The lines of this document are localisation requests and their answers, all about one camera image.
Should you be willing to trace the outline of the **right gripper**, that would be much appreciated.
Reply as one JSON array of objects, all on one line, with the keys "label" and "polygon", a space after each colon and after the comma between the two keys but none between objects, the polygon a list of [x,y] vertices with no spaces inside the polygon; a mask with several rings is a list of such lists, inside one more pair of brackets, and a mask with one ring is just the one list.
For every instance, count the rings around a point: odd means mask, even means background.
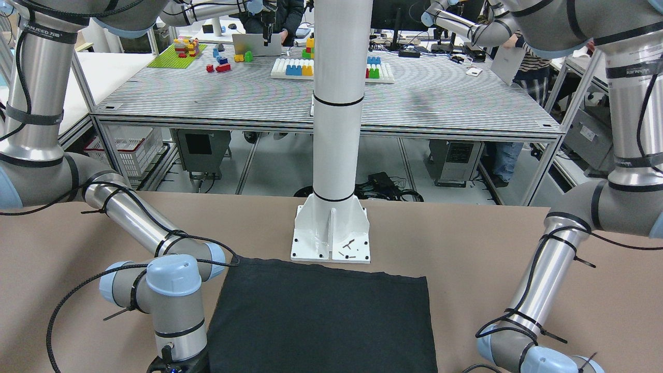
[{"label": "right gripper", "polygon": [[148,372],[210,372],[209,358],[206,352],[184,361],[168,362],[157,356],[148,366]]}]

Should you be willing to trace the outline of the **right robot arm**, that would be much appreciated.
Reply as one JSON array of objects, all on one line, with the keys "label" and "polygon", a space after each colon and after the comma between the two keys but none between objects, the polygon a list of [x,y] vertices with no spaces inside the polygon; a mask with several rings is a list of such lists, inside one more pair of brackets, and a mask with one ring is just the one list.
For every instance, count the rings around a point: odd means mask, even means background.
[{"label": "right robot arm", "polygon": [[20,16],[6,119],[2,209],[86,202],[154,257],[98,275],[101,294],[152,315],[157,357],[149,372],[208,372],[201,284],[226,267],[228,247],[180,231],[107,164],[65,152],[60,122],[77,33],[95,19],[114,33],[144,35],[168,1],[12,1]]}]

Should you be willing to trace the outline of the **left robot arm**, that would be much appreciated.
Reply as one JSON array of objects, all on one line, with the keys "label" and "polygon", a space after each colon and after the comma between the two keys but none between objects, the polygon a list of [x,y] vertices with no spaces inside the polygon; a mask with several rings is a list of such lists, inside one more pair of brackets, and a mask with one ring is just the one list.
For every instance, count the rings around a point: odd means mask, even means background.
[{"label": "left robot arm", "polygon": [[661,1],[505,1],[526,42],[556,56],[594,40],[606,57],[615,168],[557,201],[503,316],[483,326],[478,351],[517,372],[601,372],[539,345],[557,290],[592,231],[661,238]]}]

